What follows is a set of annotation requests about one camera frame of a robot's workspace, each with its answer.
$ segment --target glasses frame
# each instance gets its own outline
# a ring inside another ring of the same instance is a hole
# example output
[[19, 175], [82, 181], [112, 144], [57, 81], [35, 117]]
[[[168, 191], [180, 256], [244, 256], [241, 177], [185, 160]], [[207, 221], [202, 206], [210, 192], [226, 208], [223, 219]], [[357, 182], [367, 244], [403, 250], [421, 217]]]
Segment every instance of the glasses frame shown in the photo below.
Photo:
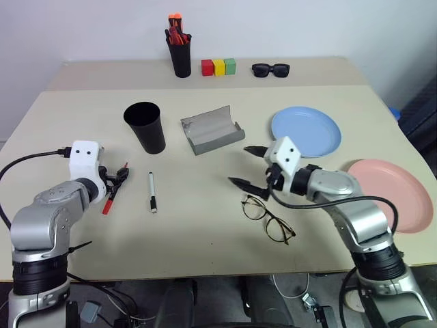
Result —
[[[255, 74], [255, 69], [256, 69], [256, 67], [257, 66], [265, 66], [265, 67], [267, 67], [268, 68], [268, 73], [266, 74], [266, 75], [264, 75], [264, 76], [257, 76], [256, 74]], [[284, 77], [288, 77], [288, 74], [290, 73], [290, 65], [288, 65], [288, 64], [275, 64], [275, 65], [269, 65], [269, 64], [263, 64], [263, 63], [259, 63], [259, 64], [253, 64], [252, 65], [252, 72], [253, 72], [253, 75], [255, 76], [255, 77], [267, 77], [270, 73], [273, 73], [273, 75], [275, 76], [275, 77], [279, 77], [279, 76], [277, 76], [276, 75], [276, 73], [274, 72], [274, 69], [275, 68], [277, 68], [278, 66], [285, 66], [286, 68], [287, 68], [287, 75], [285, 75]]]
[[[248, 200], [254, 200], [254, 202], [256, 203], [257, 206], [259, 206], [259, 207], [261, 207], [261, 208], [264, 209], [264, 214], [263, 214], [261, 217], [259, 217], [259, 218], [257, 218], [257, 219], [253, 219], [252, 217], [250, 217], [250, 216], [246, 213], [244, 207], [245, 207], [247, 204], [249, 204], [249, 203], [247, 202]], [[268, 238], [270, 238], [271, 240], [276, 241], [277, 243], [285, 243], [286, 245], [289, 245], [288, 241], [289, 241], [292, 237], [294, 237], [294, 236], [296, 235], [296, 233], [294, 232], [294, 230], [289, 226], [289, 224], [288, 224], [287, 222], [285, 222], [284, 220], [278, 218], [276, 215], [274, 215], [272, 212], [270, 212], [270, 211], [267, 209], [266, 205], [265, 205], [261, 200], [259, 200], [258, 198], [253, 197], [252, 195], [247, 195], [247, 196], [246, 196], [246, 199], [245, 199], [244, 201], [242, 201], [241, 204], [242, 204], [242, 207], [243, 207], [243, 213], [244, 213], [244, 215], [246, 215], [246, 217], [247, 217], [248, 219], [252, 220], [252, 221], [259, 221], [260, 219], [263, 219], [264, 217], [266, 217], [266, 215], [269, 215], [269, 216], [270, 216], [269, 220], [267, 220], [266, 227], [264, 228], [264, 230], [266, 231], [266, 234], [267, 234]], [[269, 235], [269, 233], [268, 233], [268, 226], [270, 225], [270, 223], [272, 223], [272, 221], [276, 221], [276, 222], [279, 224], [279, 227], [281, 227], [283, 240], [275, 239], [275, 238], [271, 237], [271, 235]]]

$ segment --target table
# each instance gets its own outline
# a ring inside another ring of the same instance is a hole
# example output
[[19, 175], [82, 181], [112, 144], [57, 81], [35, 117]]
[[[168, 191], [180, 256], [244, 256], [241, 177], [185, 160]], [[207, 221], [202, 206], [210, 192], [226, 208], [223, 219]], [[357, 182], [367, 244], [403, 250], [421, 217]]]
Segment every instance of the table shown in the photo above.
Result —
[[[287, 62], [287, 79], [256, 79], [255, 62]], [[35, 152], [94, 140], [104, 146], [102, 162], [114, 172], [126, 161], [131, 173], [110, 215], [103, 202], [92, 206], [72, 229], [71, 245], [93, 241], [70, 256], [69, 270], [87, 279], [145, 279], [197, 275], [329, 272], [350, 269], [351, 257], [332, 220], [320, 209], [288, 210], [270, 199], [267, 207], [285, 219], [297, 236], [290, 246], [272, 242], [263, 224], [242, 213], [241, 190], [228, 176], [264, 186], [266, 164], [242, 149], [271, 142], [273, 114], [292, 105], [315, 107], [332, 117], [343, 135], [339, 149], [319, 159], [303, 159], [325, 169], [347, 169], [359, 159], [384, 159], [416, 176], [434, 200], [437, 182], [400, 131], [384, 103], [346, 59], [237, 59], [237, 75], [179, 79], [170, 61], [69, 63], [34, 102], [0, 151], [0, 166]], [[152, 101], [162, 110], [167, 147], [143, 151], [122, 119], [125, 108]], [[231, 105], [231, 116], [246, 138], [195, 156], [180, 124], [188, 116]], [[154, 172], [158, 213], [149, 210], [147, 173]], [[33, 159], [11, 169], [1, 182], [0, 200], [14, 216], [49, 187], [67, 180], [68, 160]], [[307, 201], [294, 195], [290, 202]], [[437, 262], [432, 245], [434, 218], [418, 234], [397, 234], [408, 264]], [[0, 227], [0, 279], [11, 280], [10, 238]]]

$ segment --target eyeglasses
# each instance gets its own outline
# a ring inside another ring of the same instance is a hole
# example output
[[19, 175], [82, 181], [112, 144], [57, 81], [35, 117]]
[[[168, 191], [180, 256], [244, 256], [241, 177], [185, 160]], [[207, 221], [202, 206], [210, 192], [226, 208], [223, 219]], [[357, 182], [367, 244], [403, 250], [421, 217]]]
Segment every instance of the eyeglasses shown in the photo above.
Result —
[[269, 64], [253, 64], [252, 71], [256, 77], [266, 77], [270, 72], [272, 72], [275, 77], [287, 77], [290, 71], [290, 65], [275, 64], [270, 66]]
[[288, 245], [288, 240], [296, 235], [288, 223], [271, 213], [261, 200], [252, 195], [247, 195], [246, 199], [241, 203], [244, 214], [250, 220], [258, 221], [264, 217], [267, 219], [264, 229], [268, 238], [273, 241]]

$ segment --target blue plate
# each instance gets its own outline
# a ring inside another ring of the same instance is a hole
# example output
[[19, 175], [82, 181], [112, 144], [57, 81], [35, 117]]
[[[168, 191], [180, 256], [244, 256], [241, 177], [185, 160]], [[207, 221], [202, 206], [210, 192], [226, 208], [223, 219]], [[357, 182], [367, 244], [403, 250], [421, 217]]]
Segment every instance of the blue plate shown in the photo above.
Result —
[[296, 144], [302, 157], [321, 157], [334, 152], [341, 143], [341, 132], [334, 120], [310, 107], [288, 107], [272, 120], [277, 140], [286, 135]]

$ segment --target white wall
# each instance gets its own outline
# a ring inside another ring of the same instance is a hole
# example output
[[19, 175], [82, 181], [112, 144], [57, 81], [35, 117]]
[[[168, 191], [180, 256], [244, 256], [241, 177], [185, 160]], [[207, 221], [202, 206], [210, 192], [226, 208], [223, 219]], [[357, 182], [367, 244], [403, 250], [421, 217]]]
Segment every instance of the white wall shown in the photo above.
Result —
[[0, 139], [62, 61], [168, 57], [174, 11], [193, 58], [342, 55], [398, 108], [435, 74], [437, 0], [0, 0]]

